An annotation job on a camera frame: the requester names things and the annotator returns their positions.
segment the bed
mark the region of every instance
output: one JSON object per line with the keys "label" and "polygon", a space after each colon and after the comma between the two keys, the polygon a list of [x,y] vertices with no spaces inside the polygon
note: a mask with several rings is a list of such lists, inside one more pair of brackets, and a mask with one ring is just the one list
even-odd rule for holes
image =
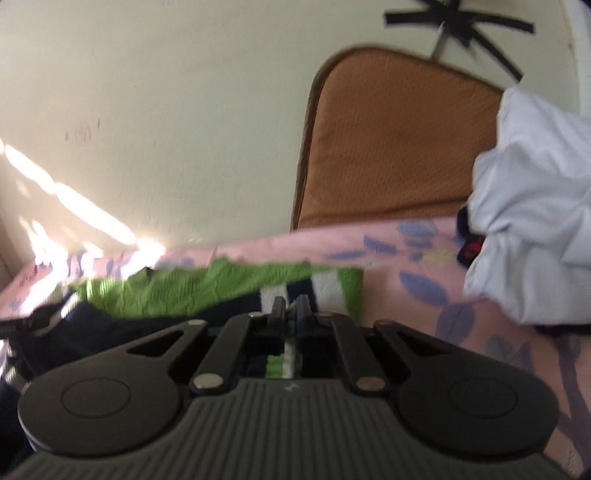
{"label": "bed", "polygon": [[[0,316],[26,316],[56,282],[128,274],[144,266],[201,267],[214,258],[262,263],[309,261],[357,265],[365,269],[363,325],[395,319],[472,351],[523,368],[555,392],[561,410],[547,454],[573,476],[589,466],[591,341],[585,336],[551,338],[518,327],[482,299],[462,296],[465,271],[456,263],[459,249],[454,218],[389,220],[297,231],[267,239],[167,251],[146,265],[137,252],[90,254],[52,267],[29,264],[0,294]],[[55,275],[62,272],[66,278]]]}

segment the green cloth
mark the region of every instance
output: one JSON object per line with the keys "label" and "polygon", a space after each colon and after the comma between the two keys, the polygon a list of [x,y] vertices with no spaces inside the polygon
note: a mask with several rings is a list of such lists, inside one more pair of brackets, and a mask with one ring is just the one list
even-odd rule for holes
{"label": "green cloth", "polygon": [[[308,263],[245,265],[218,258],[197,270],[144,268],[126,280],[96,278],[73,288],[81,300],[119,318],[188,316],[221,301],[329,270]],[[337,274],[349,315],[360,321],[363,270],[338,268]]]}

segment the black plastic device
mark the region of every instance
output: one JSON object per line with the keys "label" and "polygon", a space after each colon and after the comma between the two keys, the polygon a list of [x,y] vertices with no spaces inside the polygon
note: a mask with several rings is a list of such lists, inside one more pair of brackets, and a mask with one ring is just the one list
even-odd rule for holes
{"label": "black plastic device", "polygon": [[[245,375],[284,345],[291,378]],[[568,478],[543,455],[558,405],[541,380],[305,296],[52,370],[18,413],[37,453],[10,480]]]}

